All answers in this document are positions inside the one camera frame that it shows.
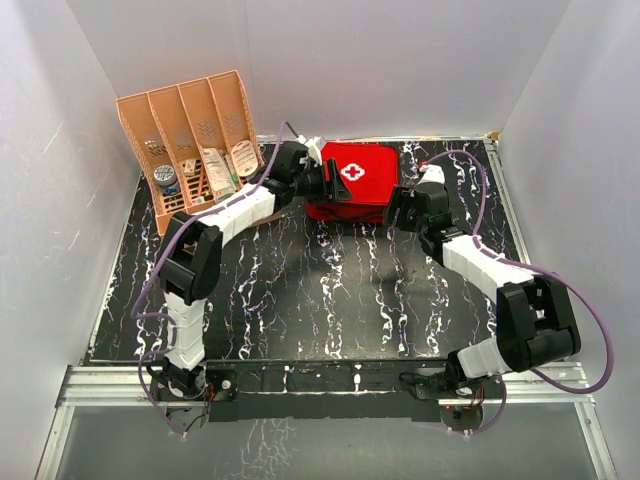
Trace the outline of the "red black medicine case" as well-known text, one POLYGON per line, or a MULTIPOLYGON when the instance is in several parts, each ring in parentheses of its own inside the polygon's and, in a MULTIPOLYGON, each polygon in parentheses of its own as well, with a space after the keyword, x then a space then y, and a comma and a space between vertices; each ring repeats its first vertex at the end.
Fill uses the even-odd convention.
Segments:
POLYGON ((333 160, 336 174, 350 194, 347 200, 308 200, 307 215, 317 221, 380 224, 393 189, 400 183, 398 152, 378 143, 329 142, 321 151, 333 160))

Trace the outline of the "orange plastic file organizer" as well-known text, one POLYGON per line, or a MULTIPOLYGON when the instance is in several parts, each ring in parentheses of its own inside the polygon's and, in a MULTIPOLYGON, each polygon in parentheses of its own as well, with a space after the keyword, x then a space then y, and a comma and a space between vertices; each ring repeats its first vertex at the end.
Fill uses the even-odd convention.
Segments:
POLYGON ((164 235, 170 218, 177 212, 195 214, 216 201, 209 185, 207 200, 196 206, 186 204, 186 181, 182 164, 190 158, 203 162, 202 150, 216 148, 224 156, 236 191, 250 178, 241 178, 231 160, 231 148, 242 140, 253 143, 260 167, 260 153, 247 93, 236 70, 219 73, 116 101, 120 123, 149 185, 156 226, 164 235), (170 164, 178 176, 181 192, 164 196, 153 180, 153 171, 170 164))

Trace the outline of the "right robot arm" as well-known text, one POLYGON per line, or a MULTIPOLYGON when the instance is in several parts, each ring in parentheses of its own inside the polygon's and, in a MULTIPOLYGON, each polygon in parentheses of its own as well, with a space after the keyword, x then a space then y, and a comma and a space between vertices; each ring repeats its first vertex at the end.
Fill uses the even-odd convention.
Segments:
POLYGON ((458 227, 443 184, 394 187, 383 221, 414 233, 428 257, 474 285, 495 306, 494 336, 449 353, 443 371, 426 379, 429 387, 466 397, 482 378, 524 372, 580 351, 567 288, 548 274, 507 263, 458 227))

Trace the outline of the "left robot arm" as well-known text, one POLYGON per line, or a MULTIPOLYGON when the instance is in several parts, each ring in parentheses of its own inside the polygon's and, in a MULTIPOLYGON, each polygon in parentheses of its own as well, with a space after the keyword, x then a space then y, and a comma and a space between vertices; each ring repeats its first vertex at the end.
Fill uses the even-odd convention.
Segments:
POLYGON ((159 387, 183 399, 202 395, 205 303, 219 281, 223 249, 296 197, 328 202, 352 197, 321 137, 277 144, 267 165, 238 192, 199 214, 173 216, 157 274, 167 307, 159 316, 167 323, 168 341, 164 353, 145 364, 159 387))

